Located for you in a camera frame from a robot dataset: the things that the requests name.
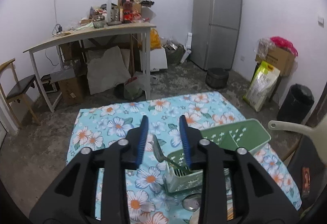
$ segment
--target door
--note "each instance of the door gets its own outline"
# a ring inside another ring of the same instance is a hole
[[[6,134],[7,134],[7,131],[3,127],[2,123],[0,122],[0,146],[2,145],[3,139]]]
[[[238,30],[210,26],[210,40],[205,70],[208,68],[232,68],[237,35]]]
[[[241,0],[214,0],[212,24],[239,28]]]

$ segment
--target refrigerator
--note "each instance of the refrigerator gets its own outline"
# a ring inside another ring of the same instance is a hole
[[[242,14],[242,0],[193,0],[190,59],[200,68],[231,69]]]

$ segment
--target basket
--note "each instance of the basket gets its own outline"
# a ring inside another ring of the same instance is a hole
[[[235,151],[238,147],[246,148],[255,155],[266,143],[271,140],[270,134],[256,119],[247,119],[242,122],[224,124],[201,131],[202,137],[206,138],[221,148]],[[184,162],[183,150],[177,150],[168,155],[168,158],[182,167]],[[185,176],[177,176],[173,165],[166,162],[163,182],[169,194],[197,188],[202,185],[202,170]]]

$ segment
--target wooden table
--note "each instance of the wooden table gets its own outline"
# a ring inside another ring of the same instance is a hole
[[[105,26],[104,28],[93,28],[93,27],[88,27],[85,29],[81,30],[75,30],[75,31],[70,31],[71,34],[66,35],[66,36],[57,36],[57,37],[52,37],[51,39],[34,46],[32,48],[29,48],[28,50],[23,51],[29,52],[33,70],[36,76],[36,80],[38,81],[40,85],[41,92],[43,94],[43,97],[51,110],[51,112],[55,111],[55,107],[57,106],[60,97],[62,93],[58,95],[56,98],[55,102],[53,104],[50,103],[49,98],[43,88],[40,74],[38,72],[36,63],[35,63],[35,58],[34,58],[34,53],[40,51],[40,50],[45,50],[46,48],[56,46],[57,47],[57,52],[59,55],[59,60],[60,64],[63,68],[63,61],[62,57],[60,54],[60,49],[59,45],[73,42],[73,41],[79,41],[81,44],[81,40],[84,39],[89,39],[89,38],[97,38],[97,37],[105,37],[105,36],[113,36],[113,35],[123,35],[123,34],[142,34],[142,47],[143,47],[143,62],[145,64],[143,65],[143,74],[146,74],[146,99],[150,99],[150,30],[152,27],[156,27],[153,24],[150,23],[131,23],[131,24],[121,24],[121,25],[115,25],[115,26]]]

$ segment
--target dark seat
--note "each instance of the dark seat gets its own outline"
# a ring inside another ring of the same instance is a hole
[[[35,74],[25,77],[19,80],[18,83],[12,88],[12,90],[6,96],[7,100],[17,97],[26,93],[30,86],[34,86]]]

